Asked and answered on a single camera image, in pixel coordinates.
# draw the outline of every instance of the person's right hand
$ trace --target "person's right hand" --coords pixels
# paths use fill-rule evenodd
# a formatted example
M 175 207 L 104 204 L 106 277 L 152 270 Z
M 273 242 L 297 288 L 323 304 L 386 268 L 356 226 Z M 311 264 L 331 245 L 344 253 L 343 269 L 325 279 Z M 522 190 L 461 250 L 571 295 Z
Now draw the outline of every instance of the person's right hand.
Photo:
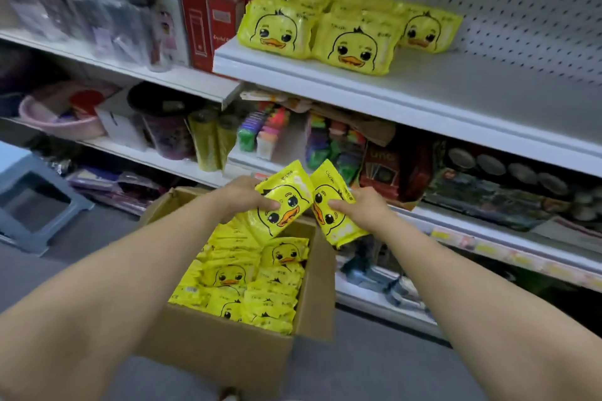
M 356 203 L 347 203 L 343 200 L 330 200 L 328 206 L 339 211 L 370 233 L 378 233 L 383 225 L 387 224 L 395 212 L 388 206 L 380 193 L 372 187 L 362 187 L 352 191 Z

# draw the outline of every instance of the white box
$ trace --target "white box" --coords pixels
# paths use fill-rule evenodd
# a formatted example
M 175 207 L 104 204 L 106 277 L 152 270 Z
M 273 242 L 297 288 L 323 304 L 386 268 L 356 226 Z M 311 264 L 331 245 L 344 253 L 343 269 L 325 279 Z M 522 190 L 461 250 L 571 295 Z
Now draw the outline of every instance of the white box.
M 142 116 L 128 104 L 130 89 L 122 89 L 96 106 L 96 114 L 109 138 L 116 144 L 146 151 L 149 144 L 145 138 Z
M 189 67 L 190 53 L 181 0 L 156 0 L 156 9 L 161 13 L 160 23 L 164 28 L 166 51 L 172 62 Z

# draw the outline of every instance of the gray floor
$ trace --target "gray floor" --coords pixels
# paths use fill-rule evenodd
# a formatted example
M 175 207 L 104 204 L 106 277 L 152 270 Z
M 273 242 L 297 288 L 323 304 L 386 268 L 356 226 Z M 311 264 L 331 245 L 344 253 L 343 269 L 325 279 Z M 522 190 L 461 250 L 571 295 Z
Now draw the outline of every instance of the gray floor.
M 20 203 L 15 212 L 40 219 L 47 209 L 38 203 Z M 43 258 L 0 244 L 0 311 L 68 264 L 132 231 L 136 220 L 97 205 L 61 231 Z M 211 383 L 193 374 L 132 357 L 119 371 L 106 399 L 213 401 L 216 392 Z M 453 350 L 342 311 L 336 312 L 332 344 L 297 340 L 284 398 L 485 400 Z

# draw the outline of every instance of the trash can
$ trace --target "trash can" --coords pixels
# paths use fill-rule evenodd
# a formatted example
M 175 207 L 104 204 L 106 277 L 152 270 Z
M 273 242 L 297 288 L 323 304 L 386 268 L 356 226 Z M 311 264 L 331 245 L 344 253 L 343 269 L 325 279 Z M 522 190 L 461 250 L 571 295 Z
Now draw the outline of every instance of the trash can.
M 141 114 L 162 157 L 182 160 L 194 155 L 185 118 L 203 106 L 200 97 L 144 81 L 130 89 L 128 104 Z

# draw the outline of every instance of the stool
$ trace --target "stool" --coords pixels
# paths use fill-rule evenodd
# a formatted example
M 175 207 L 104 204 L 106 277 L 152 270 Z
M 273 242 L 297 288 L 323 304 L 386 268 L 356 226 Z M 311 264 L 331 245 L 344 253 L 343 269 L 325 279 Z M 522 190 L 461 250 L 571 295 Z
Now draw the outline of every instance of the stool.
M 27 149 L 0 142 L 0 195 L 28 174 L 34 174 L 66 195 L 71 203 L 40 230 L 31 232 L 0 207 L 0 240 L 15 245 L 27 253 L 41 256 L 48 250 L 48 241 L 80 211 L 91 210 L 94 203 L 75 192 L 54 170 Z

